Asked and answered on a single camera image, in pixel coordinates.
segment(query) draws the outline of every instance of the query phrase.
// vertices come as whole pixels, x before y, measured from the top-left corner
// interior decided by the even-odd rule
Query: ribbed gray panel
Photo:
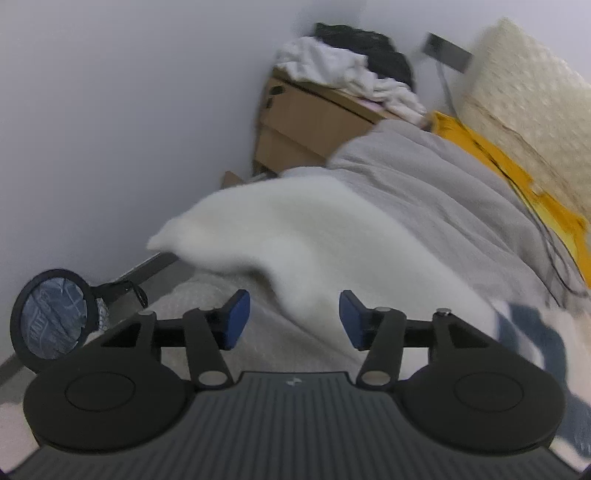
[[[414,430],[389,396],[358,390],[340,373],[246,373],[229,390],[198,395],[182,421],[145,445],[94,456],[43,447],[11,473],[16,480],[576,476],[545,449],[494,458],[440,446]]]

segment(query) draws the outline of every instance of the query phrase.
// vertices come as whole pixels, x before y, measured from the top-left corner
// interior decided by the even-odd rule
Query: white logo
[[[285,383],[288,384],[290,387],[296,387],[302,383],[302,380],[301,380],[301,378],[294,377]]]

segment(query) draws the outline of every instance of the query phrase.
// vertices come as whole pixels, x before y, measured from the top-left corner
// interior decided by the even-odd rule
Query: gray blanket
[[[507,183],[456,145],[403,121],[386,120],[345,144],[326,169],[302,167],[291,175],[329,174],[408,228],[437,258],[482,297],[534,307],[554,303],[588,308],[560,284],[530,214]],[[566,249],[556,238],[574,290],[584,290]]]

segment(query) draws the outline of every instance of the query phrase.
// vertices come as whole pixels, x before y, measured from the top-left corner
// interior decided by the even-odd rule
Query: black round rim
[[[84,328],[78,337],[76,345],[71,351],[73,352],[77,348],[84,345],[84,342],[88,338],[89,334],[94,332],[99,326],[99,308],[96,305],[96,297],[92,293],[90,285],[88,285],[88,283],[86,283],[80,275],[62,268],[54,268],[53,270],[47,270],[37,275],[35,278],[29,281],[18,294],[17,300],[14,302],[14,306],[12,307],[12,314],[10,315],[10,340],[12,341],[12,347],[14,348],[18,359],[27,368],[33,370],[35,373],[39,373],[41,370],[51,366],[57,362],[59,358],[54,360],[40,358],[37,355],[31,353],[31,351],[27,348],[27,344],[25,343],[21,332],[22,310],[25,306],[27,298],[29,298],[29,295],[33,292],[33,290],[35,290],[35,288],[37,288],[45,280],[49,280],[51,278],[65,278],[71,282],[74,282],[76,286],[82,291],[82,296],[86,302],[86,324],[84,325]]]

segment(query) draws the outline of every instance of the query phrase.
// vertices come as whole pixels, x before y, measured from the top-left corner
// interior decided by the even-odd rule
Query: beige quilted pillow
[[[591,222],[591,85],[507,18],[460,117]]]

